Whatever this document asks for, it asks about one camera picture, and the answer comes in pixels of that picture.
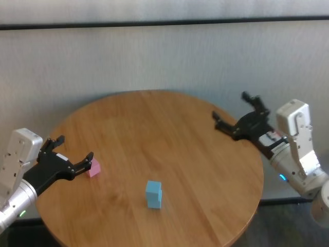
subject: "dark floor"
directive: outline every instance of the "dark floor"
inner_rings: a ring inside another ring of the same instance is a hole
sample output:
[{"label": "dark floor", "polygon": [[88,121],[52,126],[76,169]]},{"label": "dark floor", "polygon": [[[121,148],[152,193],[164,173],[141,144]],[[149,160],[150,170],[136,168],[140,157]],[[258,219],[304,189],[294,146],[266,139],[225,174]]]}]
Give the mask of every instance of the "dark floor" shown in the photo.
[{"label": "dark floor", "polygon": [[[260,206],[233,247],[327,247],[329,229],[311,218],[310,203]],[[16,225],[0,236],[1,247],[59,247],[45,226]]]}]

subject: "pink block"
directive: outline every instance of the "pink block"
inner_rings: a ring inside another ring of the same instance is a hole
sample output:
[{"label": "pink block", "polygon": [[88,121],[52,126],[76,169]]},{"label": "pink block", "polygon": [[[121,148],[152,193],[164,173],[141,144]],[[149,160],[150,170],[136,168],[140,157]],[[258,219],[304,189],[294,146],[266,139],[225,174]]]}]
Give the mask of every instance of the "pink block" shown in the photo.
[{"label": "pink block", "polygon": [[96,174],[99,174],[101,172],[101,166],[99,165],[98,161],[93,158],[92,159],[92,167],[89,171],[87,171],[87,175],[88,177],[93,177],[95,176]]}]

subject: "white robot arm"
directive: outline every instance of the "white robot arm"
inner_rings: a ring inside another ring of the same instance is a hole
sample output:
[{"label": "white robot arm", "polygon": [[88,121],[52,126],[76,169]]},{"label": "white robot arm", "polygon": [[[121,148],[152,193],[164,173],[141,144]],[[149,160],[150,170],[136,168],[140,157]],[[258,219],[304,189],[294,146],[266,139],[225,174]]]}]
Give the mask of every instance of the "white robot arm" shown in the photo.
[{"label": "white robot arm", "polygon": [[42,138],[28,129],[12,132],[0,166],[0,234],[56,180],[73,180],[91,168],[92,152],[73,165],[53,152],[62,143],[64,136],[49,138],[41,147]]},{"label": "white robot arm", "polygon": [[213,112],[215,128],[234,140],[251,141],[301,197],[313,199],[313,218],[321,226],[329,227],[329,176],[321,169],[313,150],[308,105],[294,99],[278,109],[277,121],[283,136],[267,123],[269,110],[259,96],[250,97],[243,92],[242,99],[255,111],[243,116],[234,126]]},{"label": "white robot arm", "polygon": [[322,170],[313,149],[308,104],[296,99],[290,101],[277,110],[277,121],[289,144],[278,147],[271,164],[302,197],[314,198],[313,218],[329,227],[329,176]]}]

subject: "round wooden table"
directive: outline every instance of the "round wooden table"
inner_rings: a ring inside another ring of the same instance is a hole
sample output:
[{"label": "round wooden table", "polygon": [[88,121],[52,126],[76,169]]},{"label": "round wooden table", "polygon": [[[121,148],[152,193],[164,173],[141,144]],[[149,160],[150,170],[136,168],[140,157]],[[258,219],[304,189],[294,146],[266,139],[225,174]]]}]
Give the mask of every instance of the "round wooden table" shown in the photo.
[{"label": "round wooden table", "polygon": [[[215,131],[213,110],[168,91],[109,96],[70,115],[51,134],[73,163],[90,151],[93,178],[55,182],[37,208],[63,246],[230,246],[254,215],[263,189],[260,154]],[[148,180],[162,182],[162,208],[148,209]]]}]

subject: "blue cube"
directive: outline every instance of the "blue cube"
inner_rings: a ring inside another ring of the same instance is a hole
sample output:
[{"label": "blue cube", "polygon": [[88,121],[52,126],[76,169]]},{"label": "blue cube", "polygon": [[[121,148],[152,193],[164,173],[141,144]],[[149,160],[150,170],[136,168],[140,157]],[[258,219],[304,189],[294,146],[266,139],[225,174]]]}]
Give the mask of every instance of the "blue cube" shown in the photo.
[{"label": "blue cube", "polygon": [[148,201],[148,208],[161,208],[162,190],[160,182],[148,181],[145,193]]},{"label": "blue cube", "polygon": [[155,181],[148,181],[146,185],[146,199],[147,200],[156,200],[160,199],[161,183]]}]

